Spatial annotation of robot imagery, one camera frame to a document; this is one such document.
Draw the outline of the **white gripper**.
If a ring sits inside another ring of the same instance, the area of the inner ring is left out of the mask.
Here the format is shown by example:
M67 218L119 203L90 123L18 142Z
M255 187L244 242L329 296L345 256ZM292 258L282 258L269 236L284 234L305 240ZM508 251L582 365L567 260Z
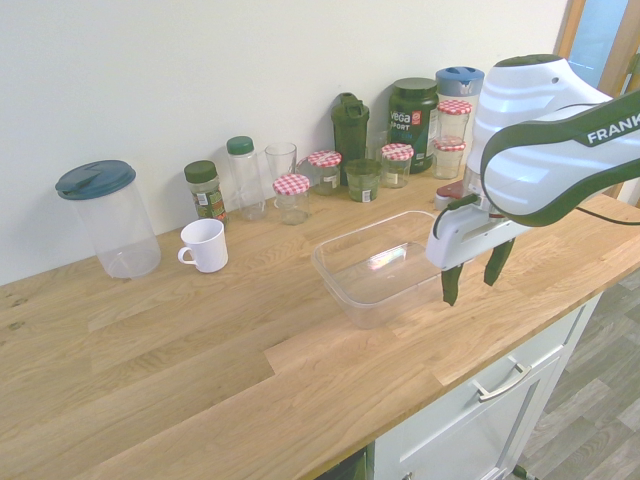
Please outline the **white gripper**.
M474 204L446 209L436 218L426 247L427 259L441 272L443 301L453 306L459 294L461 265L493 249L484 271L484 282L493 286L512 251L521 225L492 219Z

